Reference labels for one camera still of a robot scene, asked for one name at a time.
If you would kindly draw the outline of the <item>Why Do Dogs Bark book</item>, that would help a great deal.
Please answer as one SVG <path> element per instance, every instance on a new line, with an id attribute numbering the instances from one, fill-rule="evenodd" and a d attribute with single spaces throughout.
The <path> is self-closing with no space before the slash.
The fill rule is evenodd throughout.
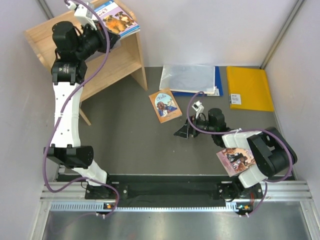
<path id="1" fill-rule="evenodd" d="M 122 39 L 140 31 L 138 23 L 113 0 L 107 1 L 94 11 L 106 28 Z"/>

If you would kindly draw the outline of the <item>orange Othello book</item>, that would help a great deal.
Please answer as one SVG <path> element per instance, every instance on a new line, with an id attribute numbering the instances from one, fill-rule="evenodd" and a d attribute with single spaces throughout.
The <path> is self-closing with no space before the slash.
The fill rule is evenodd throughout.
<path id="1" fill-rule="evenodd" d="M 161 124 L 183 115 L 169 88 L 162 89 L 148 97 Z"/>

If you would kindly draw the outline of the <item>pink Taming of Shrew book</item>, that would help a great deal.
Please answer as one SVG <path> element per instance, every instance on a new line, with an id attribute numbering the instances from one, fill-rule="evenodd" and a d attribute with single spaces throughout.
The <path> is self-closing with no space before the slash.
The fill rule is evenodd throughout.
<path id="1" fill-rule="evenodd" d="M 226 148 L 216 153 L 229 177 L 237 176 L 256 164 L 252 152 L 242 148 Z"/>

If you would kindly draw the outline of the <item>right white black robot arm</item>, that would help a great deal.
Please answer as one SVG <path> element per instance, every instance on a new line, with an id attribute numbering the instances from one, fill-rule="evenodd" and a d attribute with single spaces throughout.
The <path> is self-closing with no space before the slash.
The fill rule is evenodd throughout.
<path id="1" fill-rule="evenodd" d="M 231 129 L 221 109 L 212 108 L 205 116 L 201 112 L 190 116 L 175 136 L 188 139 L 209 134 L 213 142 L 223 148 L 217 153 L 230 177 L 236 177 L 233 192 L 245 198 L 252 186 L 268 180 L 285 169 L 292 169 L 298 157 L 275 127 L 242 131 Z"/>

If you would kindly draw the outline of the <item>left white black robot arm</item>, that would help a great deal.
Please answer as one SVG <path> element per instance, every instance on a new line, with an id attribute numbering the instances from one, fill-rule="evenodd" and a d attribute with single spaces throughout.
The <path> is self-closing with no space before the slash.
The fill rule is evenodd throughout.
<path id="1" fill-rule="evenodd" d="M 55 60 L 51 68 L 55 99 L 54 129 L 44 148 L 44 159 L 50 159 L 79 173 L 88 184 L 96 186 L 102 198 L 114 191 L 107 182 L 108 173 L 94 160 L 92 146 L 83 146 L 79 135 L 81 95 L 87 72 L 86 60 L 96 52 L 108 54 L 120 37 L 109 32 L 98 21 L 87 23 L 80 31 L 70 21 L 52 27 Z"/>

